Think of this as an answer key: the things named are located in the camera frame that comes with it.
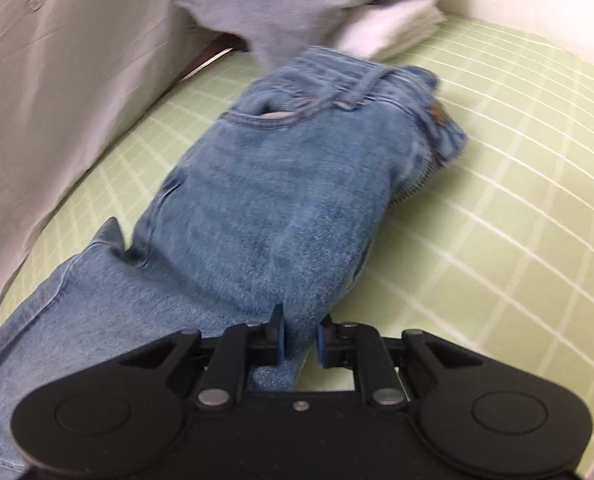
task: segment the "jeans waistband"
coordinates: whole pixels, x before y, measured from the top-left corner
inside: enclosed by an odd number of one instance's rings
[[[360,82],[371,75],[375,75],[373,83],[384,76],[388,76],[388,79],[398,78],[414,86],[424,83],[429,88],[423,90],[429,93],[432,93],[438,84],[435,74],[426,69],[416,66],[388,66],[348,56],[325,46],[309,47],[293,58],[286,67],[304,70],[308,76],[330,82],[344,90],[355,90]]]
[[[313,46],[284,70],[341,90],[337,102],[351,110],[365,97],[396,103],[414,116],[432,143],[437,163],[446,166],[461,152],[466,137],[435,96],[437,76],[417,66],[388,66]]]

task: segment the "jeans pocket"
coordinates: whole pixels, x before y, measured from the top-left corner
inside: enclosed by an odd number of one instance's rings
[[[262,82],[251,87],[223,117],[241,126],[283,128],[313,117],[325,102],[292,84]]]

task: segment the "jeans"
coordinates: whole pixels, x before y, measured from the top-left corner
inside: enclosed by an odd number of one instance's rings
[[[106,221],[0,328],[0,480],[24,469],[8,430],[22,397],[171,332],[217,336],[282,303],[285,364],[253,382],[290,388],[389,204],[464,145],[436,86],[319,47],[252,84],[165,178],[132,247]]]

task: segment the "white towel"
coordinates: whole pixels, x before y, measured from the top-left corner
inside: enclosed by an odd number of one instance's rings
[[[352,9],[328,44],[351,56],[381,61],[439,30],[438,0],[380,0]]]

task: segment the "bed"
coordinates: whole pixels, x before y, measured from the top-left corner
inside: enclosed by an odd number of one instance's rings
[[[336,320],[421,328],[545,376],[594,417],[594,67],[539,36],[450,16],[394,64],[443,80],[462,158],[392,208]],[[53,214],[0,303],[0,325],[110,216],[125,236],[182,153],[261,75],[213,62],[155,104]],[[347,388],[309,355],[301,389]],[[580,465],[594,471],[594,434]]]

